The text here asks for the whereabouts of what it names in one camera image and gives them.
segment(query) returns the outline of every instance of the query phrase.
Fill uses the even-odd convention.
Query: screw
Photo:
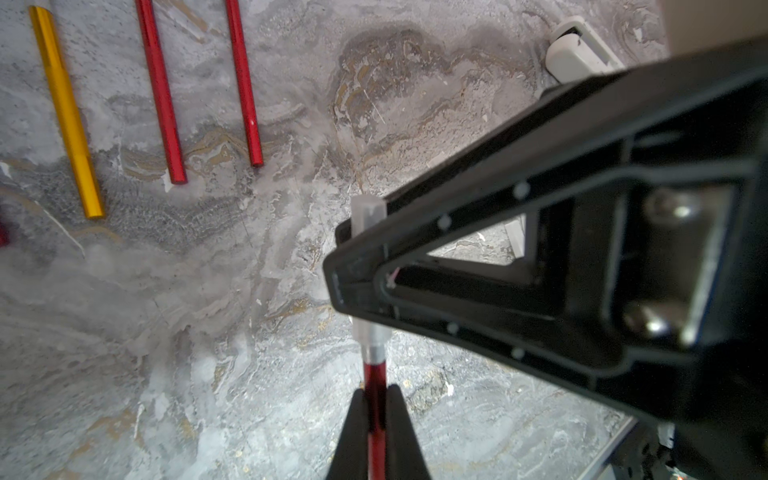
[[[662,187],[645,198],[643,212],[649,222],[673,227],[697,217],[701,201],[696,194]]]
[[[677,331],[686,315],[686,306],[679,302],[631,301],[624,306],[624,325],[646,339],[656,339]]]
[[[526,198],[529,193],[531,193],[531,185],[525,180],[518,182],[512,189],[512,195],[518,200]]]
[[[519,346],[516,346],[514,349],[512,349],[512,358],[515,360],[522,360],[522,358],[525,356],[525,350],[520,348]]]
[[[447,231],[451,228],[451,217],[448,214],[443,214],[442,217],[437,219],[437,227],[442,231]]]

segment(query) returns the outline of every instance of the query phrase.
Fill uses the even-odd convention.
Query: red rod
[[[385,480],[386,473],[386,362],[379,365],[363,363],[366,380],[370,430],[368,434],[368,479]]]
[[[8,232],[5,231],[5,227],[0,223],[0,247],[5,247],[11,243],[11,239],[8,238]]]
[[[227,4],[227,17],[230,19],[232,57],[235,62],[237,88],[240,90],[240,109],[243,111],[250,164],[252,167],[261,167],[264,165],[264,159],[261,155],[259,124],[256,121],[256,105],[253,103],[253,89],[250,85],[250,69],[243,38],[243,22],[240,20],[240,4],[237,0],[224,0],[224,3]]]
[[[184,171],[184,159],[181,157],[174,104],[170,100],[168,75],[165,72],[165,60],[163,60],[163,51],[160,47],[157,24],[154,22],[152,0],[136,0],[136,9],[139,14],[141,37],[144,39],[144,53],[147,55],[154,106],[157,109],[157,120],[160,123],[160,133],[163,136],[165,161],[168,163],[170,182],[174,185],[185,184],[187,172]]]

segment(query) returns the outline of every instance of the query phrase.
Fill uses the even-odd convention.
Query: metal rod
[[[259,124],[256,120],[256,105],[253,102],[253,88],[250,83],[248,54],[243,37],[243,23],[240,20],[240,4],[237,0],[224,0],[227,5],[227,17],[230,21],[230,37],[232,38],[232,58],[235,63],[237,89],[240,91],[240,109],[243,112],[245,138],[248,142],[248,154],[252,167],[264,165],[259,139]]]
[[[144,39],[144,53],[147,56],[154,106],[157,109],[157,121],[160,124],[160,133],[165,146],[168,175],[172,184],[185,184],[187,172],[184,171],[184,159],[181,157],[179,133],[176,129],[176,114],[174,113],[174,104],[170,99],[170,87],[165,71],[160,36],[154,21],[152,0],[136,0],[136,10],[141,26],[141,37]]]
[[[102,218],[104,205],[98,192],[80,111],[74,101],[72,83],[69,81],[69,73],[61,55],[53,15],[46,8],[31,5],[29,16],[38,40],[45,76],[48,78],[48,88],[51,90],[53,105],[56,108],[61,138],[64,140],[69,163],[74,172],[74,181],[78,185],[83,212],[88,219]]]

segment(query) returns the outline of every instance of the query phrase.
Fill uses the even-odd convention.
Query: marble floor
[[[266,165],[221,0],[155,0],[190,182],[168,181],[134,3],[54,0],[108,216],[83,218],[22,0],[0,5],[0,478],[323,478],[362,379],[321,274],[385,194],[535,101],[583,15],[628,65],[652,0],[241,0]],[[442,252],[493,261],[504,230]],[[395,333],[433,478],[574,478],[622,414]]]

